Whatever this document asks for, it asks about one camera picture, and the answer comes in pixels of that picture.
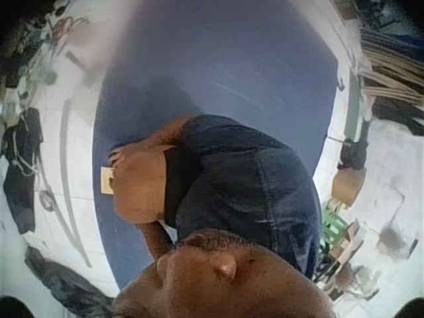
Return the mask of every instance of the blue shirt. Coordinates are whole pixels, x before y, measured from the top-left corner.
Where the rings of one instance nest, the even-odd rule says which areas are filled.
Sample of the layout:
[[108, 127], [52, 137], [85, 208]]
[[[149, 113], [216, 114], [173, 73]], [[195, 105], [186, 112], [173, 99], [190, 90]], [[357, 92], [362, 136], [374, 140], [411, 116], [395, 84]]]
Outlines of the blue shirt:
[[[179, 239], [202, 229], [226, 230], [312, 277], [321, 209], [313, 180], [293, 149], [214, 115], [187, 122], [180, 147], [196, 162], [185, 166], [198, 173], [191, 174], [186, 191], [179, 191], [175, 213], [165, 210], [166, 223], [177, 229]], [[166, 197], [171, 196], [167, 184]]]

